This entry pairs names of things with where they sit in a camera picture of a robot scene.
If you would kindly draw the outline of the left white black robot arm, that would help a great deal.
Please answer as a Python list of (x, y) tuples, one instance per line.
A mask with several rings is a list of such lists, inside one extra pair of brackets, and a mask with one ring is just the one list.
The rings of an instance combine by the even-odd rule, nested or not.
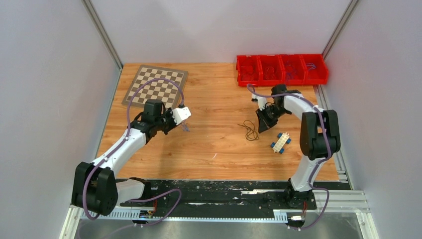
[(152, 192), (147, 183), (139, 178), (122, 182), (116, 176), (129, 159), (143, 148), (159, 131), (168, 134), (192, 115), (184, 105), (165, 108), (160, 100), (147, 100), (139, 113), (124, 131), (122, 137), (103, 155), (91, 163), (81, 162), (75, 170), (71, 204), (107, 216), (121, 203), (134, 200), (147, 206)]

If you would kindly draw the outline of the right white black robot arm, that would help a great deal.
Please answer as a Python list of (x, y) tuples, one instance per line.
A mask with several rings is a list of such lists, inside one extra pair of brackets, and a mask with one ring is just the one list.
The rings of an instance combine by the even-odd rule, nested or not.
[(289, 208), (298, 208), (311, 199), (314, 181), (322, 166), (340, 150), (338, 115), (335, 110), (325, 110), (307, 100), (298, 90), (287, 90), (277, 84), (270, 95), (256, 93), (252, 100), (258, 103), (256, 110), (258, 132), (274, 127), (285, 114), (294, 115), (301, 121), (300, 149), (302, 158), (294, 175), (288, 180), (283, 200)]

